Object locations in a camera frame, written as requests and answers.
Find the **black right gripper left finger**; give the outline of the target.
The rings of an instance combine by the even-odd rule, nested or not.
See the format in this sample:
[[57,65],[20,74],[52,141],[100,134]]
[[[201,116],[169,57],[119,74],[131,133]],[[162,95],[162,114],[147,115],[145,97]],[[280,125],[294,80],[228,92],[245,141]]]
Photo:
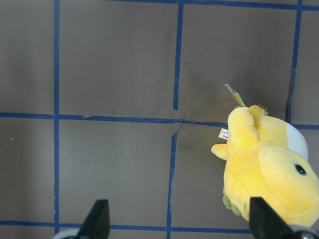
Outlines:
[[79,232],[78,239],[107,239],[110,233],[109,201],[97,200],[87,215]]

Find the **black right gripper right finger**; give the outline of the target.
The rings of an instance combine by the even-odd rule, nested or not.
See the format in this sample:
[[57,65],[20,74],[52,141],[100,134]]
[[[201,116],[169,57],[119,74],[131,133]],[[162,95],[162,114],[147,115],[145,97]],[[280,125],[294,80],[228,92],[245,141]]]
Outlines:
[[262,197],[250,198],[249,228],[255,239],[291,239],[293,231]]

